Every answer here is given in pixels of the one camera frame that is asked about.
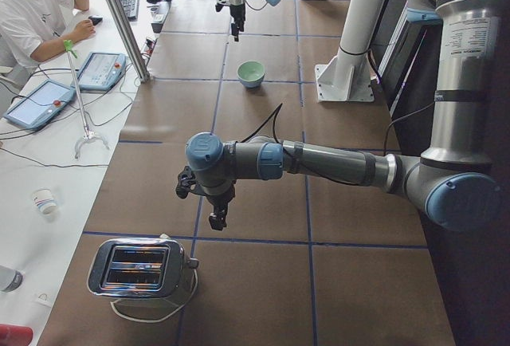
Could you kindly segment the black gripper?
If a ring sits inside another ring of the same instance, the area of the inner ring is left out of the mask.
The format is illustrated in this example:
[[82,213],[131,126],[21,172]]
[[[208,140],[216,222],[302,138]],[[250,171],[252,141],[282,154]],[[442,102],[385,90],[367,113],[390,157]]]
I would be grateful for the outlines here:
[[221,12],[224,7],[229,7],[233,18],[231,34],[235,41],[239,41],[239,35],[244,31],[245,23],[245,0],[216,0],[215,10]]
[[209,215],[209,223],[212,230],[224,230],[227,226],[226,215],[228,205],[235,197],[235,182],[226,180],[216,187],[205,187],[195,180],[194,172],[189,166],[185,166],[178,174],[175,193],[180,199],[185,199],[189,193],[202,195],[207,198],[214,208]]

